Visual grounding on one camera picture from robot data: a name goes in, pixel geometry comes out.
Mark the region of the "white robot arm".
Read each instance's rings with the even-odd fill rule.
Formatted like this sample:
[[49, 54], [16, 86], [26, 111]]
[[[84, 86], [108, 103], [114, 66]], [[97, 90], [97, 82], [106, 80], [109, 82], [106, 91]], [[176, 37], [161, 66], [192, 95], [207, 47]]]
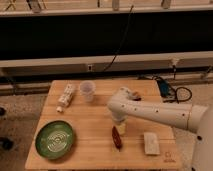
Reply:
[[192, 171], [213, 171], [213, 105], [134, 101], [132, 91], [119, 88], [107, 103], [115, 122], [127, 115], [158, 122], [196, 135]]

